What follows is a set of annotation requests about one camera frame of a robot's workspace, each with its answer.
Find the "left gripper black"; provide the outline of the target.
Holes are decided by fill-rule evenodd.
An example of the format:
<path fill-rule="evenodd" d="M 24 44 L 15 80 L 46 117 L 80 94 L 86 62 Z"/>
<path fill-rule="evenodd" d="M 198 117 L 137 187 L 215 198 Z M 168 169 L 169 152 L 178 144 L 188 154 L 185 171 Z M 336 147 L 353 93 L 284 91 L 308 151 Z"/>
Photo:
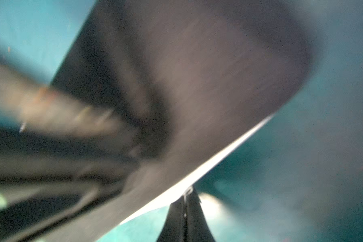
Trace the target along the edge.
<path fill-rule="evenodd" d="M 137 130 L 108 75 L 69 72 L 52 87 L 0 62 L 0 242 L 20 242 L 123 189 Z"/>

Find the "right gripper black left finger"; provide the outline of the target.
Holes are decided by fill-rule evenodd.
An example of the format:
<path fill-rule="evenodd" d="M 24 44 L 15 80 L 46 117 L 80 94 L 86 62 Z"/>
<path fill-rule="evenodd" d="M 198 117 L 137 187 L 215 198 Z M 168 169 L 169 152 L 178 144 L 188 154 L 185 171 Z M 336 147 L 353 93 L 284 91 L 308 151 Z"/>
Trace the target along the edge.
<path fill-rule="evenodd" d="M 186 239 L 185 199 L 180 197 L 171 203 L 163 229 L 157 242 L 184 242 Z"/>

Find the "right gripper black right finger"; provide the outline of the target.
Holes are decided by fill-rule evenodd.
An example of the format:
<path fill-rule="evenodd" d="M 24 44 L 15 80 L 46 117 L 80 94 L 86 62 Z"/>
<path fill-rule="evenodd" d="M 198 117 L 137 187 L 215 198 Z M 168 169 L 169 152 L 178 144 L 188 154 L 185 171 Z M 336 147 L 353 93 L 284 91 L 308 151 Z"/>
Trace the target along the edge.
<path fill-rule="evenodd" d="M 186 242 L 215 242 L 208 227 L 198 193 L 190 187 L 185 193 L 186 206 Z"/>

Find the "black grey zippered umbrella case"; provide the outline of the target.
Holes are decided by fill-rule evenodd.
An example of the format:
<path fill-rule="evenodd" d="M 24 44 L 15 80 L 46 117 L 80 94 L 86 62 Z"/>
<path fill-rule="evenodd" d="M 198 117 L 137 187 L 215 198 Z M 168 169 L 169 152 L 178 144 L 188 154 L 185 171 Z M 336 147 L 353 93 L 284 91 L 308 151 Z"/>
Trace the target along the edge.
<path fill-rule="evenodd" d="M 306 37 L 281 1 L 127 1 L 142 66 L 159 93 L 161 148 L 124 192 L 38 238 L 93 242 L 175 201 L 301 87 Z"/>

